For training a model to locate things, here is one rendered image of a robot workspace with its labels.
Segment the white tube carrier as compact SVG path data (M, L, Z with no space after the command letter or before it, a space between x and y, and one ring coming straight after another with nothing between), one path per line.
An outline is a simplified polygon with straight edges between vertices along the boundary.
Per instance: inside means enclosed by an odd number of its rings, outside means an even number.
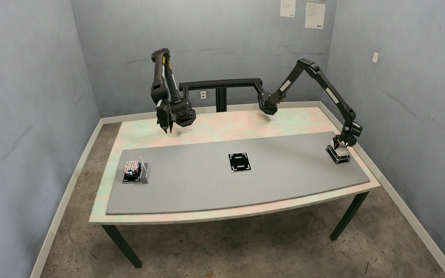
M339 141L338 141L339 142ZM337 147L337 149L334 149L334 142L331 142L331 146L332 148L335 150L335 152L337 153L338 156L347 156L349 155L350 151L348 150L348 148L344 145L344 143L341 141L339 142L339 147Z

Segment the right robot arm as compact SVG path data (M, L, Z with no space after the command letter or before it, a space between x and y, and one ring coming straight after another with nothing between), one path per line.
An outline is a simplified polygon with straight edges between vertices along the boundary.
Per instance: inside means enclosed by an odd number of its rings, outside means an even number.
M180 96L175 85L170 57L170 53L166 48L157 50L151 55L152 61L155 62L151 97L153 102L156 103L156 116L159 118L160 127L163 130L168 129L168 122L172 121L172 114L177 115L178 123L193 119L193 110L191 108L188 109L187 102L184 97ZM169 95L168 89L165 86L165 78L171 94L171 102L168 101ZM175 103L179 100L181 100L181 102Z

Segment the black vial rack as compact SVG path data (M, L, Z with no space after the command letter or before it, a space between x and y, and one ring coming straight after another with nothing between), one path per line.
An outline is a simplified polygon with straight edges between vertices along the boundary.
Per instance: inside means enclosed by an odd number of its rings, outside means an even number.
M138 176L139 176L139 173L140 173L140 170L141 170L141 162L139 162L138 170L137 170L137 172L135 172L135 174L132 172L132 176L127 176L126 174L124 175L125 180L127 180L127 181L135 181L135 180L137 180Z

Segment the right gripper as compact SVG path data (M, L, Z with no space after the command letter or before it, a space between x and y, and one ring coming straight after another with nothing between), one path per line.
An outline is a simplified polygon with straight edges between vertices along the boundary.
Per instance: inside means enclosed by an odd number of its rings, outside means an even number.
M168 125L169 125L169 127L170 127L170 132L172 133L172 128L173 128L173 122L175 122L175 118L176 118L176 116L175 116L175 114L174 115L172 115L172 121L171 122L168 122ZM159 118L157 118L157 124L160 124L160 120L159 120ZM166 130L164 130L165 131L165 133L167 134L167 129Z

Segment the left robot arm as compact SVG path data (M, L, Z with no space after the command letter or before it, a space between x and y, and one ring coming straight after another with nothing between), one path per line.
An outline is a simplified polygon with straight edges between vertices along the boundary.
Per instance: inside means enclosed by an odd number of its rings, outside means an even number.
M315 63L306 58L299 59L294 69L291 71L289 76L283 82L282 86L277 90L277 92L271 94L266 100L261 100L262 108L267 110L277 110L277 103L283 102L286 98L286 93L291 88L292 84L297 80L302 71L307 71L311 78L314 78L321 87L325 90L328 96L335 103L339 109L341 115L343 116L345 122L343 125L343 132L341 133L341 140L346 141L349 147L356 145L356 137L360 137L363 127L353 120L356 118L356 113L352 108L343 100L337 90L332 86L330 81L324 76L323 70ZM316 72L315 72L316 71ZM353 128L352 128L353 127ZM351 129L352 128L352 129ZM350 132L350 133L348 133Z

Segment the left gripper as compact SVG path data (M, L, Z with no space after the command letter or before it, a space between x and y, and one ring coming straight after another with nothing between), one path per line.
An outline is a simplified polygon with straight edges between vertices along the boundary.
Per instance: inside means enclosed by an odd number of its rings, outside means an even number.
M341 129L341 133L342 133L342 131L343 131L343 129ZM343 131L343 132L345 132L345 131ZM347 132L345 132L345 133L347 133ZM341 142L341 141L343 141L343 140L341 140L341 134L336 134L336 137L333 137L333 142L334 142L334 149L336 150L337 149L337 147L339 147L339 142ZM339 142L338 142L339 141ZM348 147L348 144L346 145L346 143L347 143L347 140L346 141L344 141L344 143L345 143L345 146L346 147ZM336 147L335 147L335 145L336 145Z

